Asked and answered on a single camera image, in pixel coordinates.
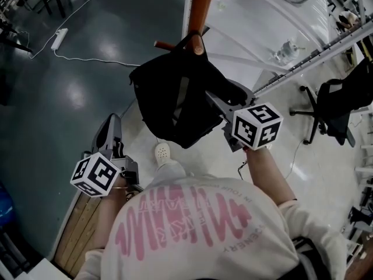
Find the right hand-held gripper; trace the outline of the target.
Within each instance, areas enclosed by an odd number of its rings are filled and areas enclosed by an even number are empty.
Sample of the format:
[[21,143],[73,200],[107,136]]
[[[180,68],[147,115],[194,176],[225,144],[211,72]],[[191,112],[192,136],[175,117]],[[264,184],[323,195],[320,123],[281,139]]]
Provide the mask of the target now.
[[[239,85],[240,104],[255,104],[255,95]],[[233,111],[231,106],[210,91],[205,91],[206,101],[221,116],[231,116],[223,127],[224,137],[232,152],[244,147],[258,150],[273,143],[283,123],[283,116],[269,102]]]

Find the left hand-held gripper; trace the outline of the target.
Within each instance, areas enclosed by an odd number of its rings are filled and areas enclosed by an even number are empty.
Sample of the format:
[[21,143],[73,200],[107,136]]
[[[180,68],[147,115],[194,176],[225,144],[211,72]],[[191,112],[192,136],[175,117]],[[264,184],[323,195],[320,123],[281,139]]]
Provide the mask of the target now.
[[124,155],[121,120],[114,114],[114,145],[106,143],[111,121],[110,114],[96,132],[92,151],[85,152],[73,171],[70,184],[89,197],[106,197],[112,189],[142,192],[138,164]]

